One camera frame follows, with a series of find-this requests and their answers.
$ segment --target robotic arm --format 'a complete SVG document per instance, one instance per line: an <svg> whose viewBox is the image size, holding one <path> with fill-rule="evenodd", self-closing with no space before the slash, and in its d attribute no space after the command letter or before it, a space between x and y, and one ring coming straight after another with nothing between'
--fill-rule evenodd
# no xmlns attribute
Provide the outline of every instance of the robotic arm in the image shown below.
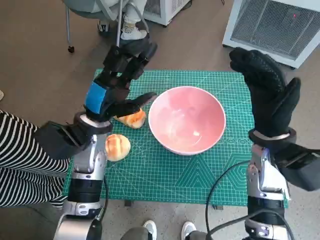
<svg viewBox="0 0 320 240"><path fill-rule="evenodd" d="M320 188L319 151L295 144L296 131L289 127L300 98L300 79L286 85L278 64L257 50L236 48L230 66L244 75L254 117L253 141L248 164L248 215L272 210L285 216L284 200L290 199L287 181L307 191ZM247 240L290 240L284 221L272 212L262 212L245 221Z"/></svg>
<svg viewBox="0 0 320 240"><path fill-rule="evenodd" d="M53 159L73 157L69 194L54 240L101 239L104 206L100 195L103 182L106 185L104 143L113 128L110 119L136 113L156 97L154 92L148 92L126 99L131 80L141 76L156 49L157 45L150 43L136 57L118 46L111 47L103 71L87 92L85 111L75 115L73 124L47 122L36 131L36 139Z"/></svg>

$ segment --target white appliance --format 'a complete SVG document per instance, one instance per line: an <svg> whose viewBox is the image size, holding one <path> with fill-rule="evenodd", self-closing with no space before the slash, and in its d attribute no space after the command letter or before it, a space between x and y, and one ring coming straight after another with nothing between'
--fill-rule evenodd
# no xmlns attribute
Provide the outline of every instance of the white appliance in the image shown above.
<svg viewBox="0 0 320 240"><path fill-rule="evenodd" d="M320 0L234 0L222 43L299 68L320 44Z"/></svg>
<svg viewBox="0 0 320 240"><path fill-rule="evenodd" d="M188 2L190 0L147 0L143 17L149 21L167 26Z"/></svg>

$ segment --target green cutting mat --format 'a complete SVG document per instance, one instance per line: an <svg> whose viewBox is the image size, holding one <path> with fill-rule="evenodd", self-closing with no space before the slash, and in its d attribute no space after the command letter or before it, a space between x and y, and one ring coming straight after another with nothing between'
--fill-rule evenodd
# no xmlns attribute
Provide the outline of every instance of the green cutting mat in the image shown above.
<svg viewBox="0 0 320 240"><path fill-rule="evenodd" d="M122 161L108 162L105 170L110 199L205 204L216 179L235 163L250 160L248 130L253 128L250 93L237 72L149 70L133 80L129 98L162 92L177 86L209 91L221 102L226 129L221 140L205 153L179 156L164 149L152 135L148 121L131 129L113 121L113 133L126 136L131 151ZM148 114L150 104L143 109ZM72 166L63 194L68 194ZM218 185L211 201L216 205L247 204L246 166L238 166Z"/></svg>

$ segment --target chair leg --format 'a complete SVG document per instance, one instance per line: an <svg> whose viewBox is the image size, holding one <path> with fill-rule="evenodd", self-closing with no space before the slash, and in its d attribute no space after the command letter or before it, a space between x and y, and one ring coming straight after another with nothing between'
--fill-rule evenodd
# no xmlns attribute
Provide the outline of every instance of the chair leg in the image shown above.
<svg viewBox="0 0 320 240"><path fill-rule="evenodd" d="M120 35L121 35L121 21L122 21L122 11L123 11L123 0L119 0L119 13L118 13L118 26L116 31L116 46L120 46Z"/></svg>
<svg viewBox="0 0 320 240"><path fill-rule="evenodd" d="M139 9L137 8L137 6L132 2L132 1L129 1L127 3L127 5L131 5L134 10L136 11L136 13L138 14L139 18L141 19L141 21L143 22L144 26L145 26L145 30L147 33L149 33L149 26L146 22L146 20L144 19L144 17L142 16L141 12L139 11Z"/></svg>
<svg viewBox="0 0 320 240"><path fill-rule="evenodd" d="M75 52L75 47L72 46L70 38L70 17L69 17L69 8L65 6L65 23L66 23L66 40L68 42L68 51L69 53Z"/></svg>

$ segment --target robot wrist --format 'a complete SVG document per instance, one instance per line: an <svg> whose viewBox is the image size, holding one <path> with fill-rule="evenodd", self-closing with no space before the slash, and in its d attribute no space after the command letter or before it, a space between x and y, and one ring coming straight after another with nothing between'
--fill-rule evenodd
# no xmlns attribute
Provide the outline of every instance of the robot wrist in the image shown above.
<svg viewBox="0 0 320 240"><path fill-rule="evenodd" d="M297 140L297 132L293 128L288 128L288 133L278 136L268 137L255 129L251 129L248 133L250 140L263 148L268 148L271 154L285 149L289 144L295 143Z"/></svg>

